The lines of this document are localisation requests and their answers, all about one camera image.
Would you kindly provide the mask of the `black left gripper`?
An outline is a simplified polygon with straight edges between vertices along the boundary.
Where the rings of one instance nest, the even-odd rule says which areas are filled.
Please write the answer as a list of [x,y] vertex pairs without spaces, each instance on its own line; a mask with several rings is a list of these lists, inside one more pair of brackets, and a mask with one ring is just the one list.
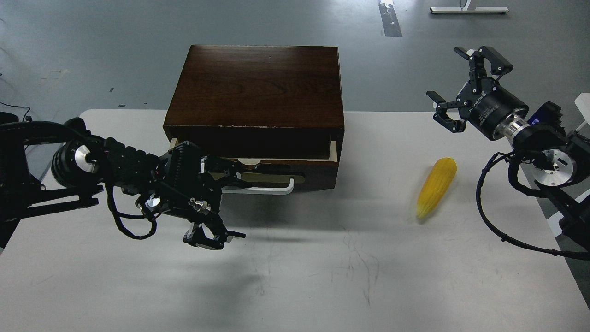
[[242,163],[205,155],[200,147],[183,141],[160,158],[152,173],[152,210],[186,219],[190,228],[183,242],[193,247],[222,250],[242,232],[227,229],[219,216],[222,188],[242,189]]

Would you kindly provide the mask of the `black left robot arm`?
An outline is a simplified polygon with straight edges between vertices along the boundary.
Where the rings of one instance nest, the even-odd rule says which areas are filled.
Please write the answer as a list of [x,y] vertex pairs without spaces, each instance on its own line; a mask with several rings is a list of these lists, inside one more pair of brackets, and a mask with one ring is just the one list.
[[[158,157],[91,134],[81,118],[59,124],[2,112],[0,132],[3,223],[92,207],[105,190],[116,227],[131,239],[153,236],[163,214],[191,223],[183,241],[193,247],[221,250],[233,238],[245,238],[219,215],[223,187],[251,186],[238,178],[244,169],[238,162],[205,155],[188,141]],[[25,150],[53,143],[61,147],[51,173],[62,188],[47,190],[30,173]]]

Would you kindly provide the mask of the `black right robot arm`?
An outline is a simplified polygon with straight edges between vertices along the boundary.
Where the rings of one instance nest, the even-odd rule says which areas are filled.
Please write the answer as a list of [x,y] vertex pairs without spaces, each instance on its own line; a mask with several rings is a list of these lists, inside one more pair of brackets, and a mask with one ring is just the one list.
[[[454,101],[447,101],[429,90],[433,101],[433,119],[452,133],[464,132],[470,123],[491,141],[507,138],[512,151],[494,154],[476,186],[476,205],[484,224],[500,240],[519,248],[589,260],[589,199],[581,202],[565,192],[565,188],[589,177],[589,139],[577,131],[566,134],[561,124],[561,108],[545,102],[530,120],[525,120],[528,106],[505,88],[500,78],[510,73],[513,65],[493,47],[481,46],[454,51],[468,61],[468,80]],[[481,205],[481,189],[488,172],[500,161],[508,163],[508,182],[529,197],[546,198],[562,214],[558,226],[562,235],[583,248],[562,251],[533,246],[500,231],[485,216]]]

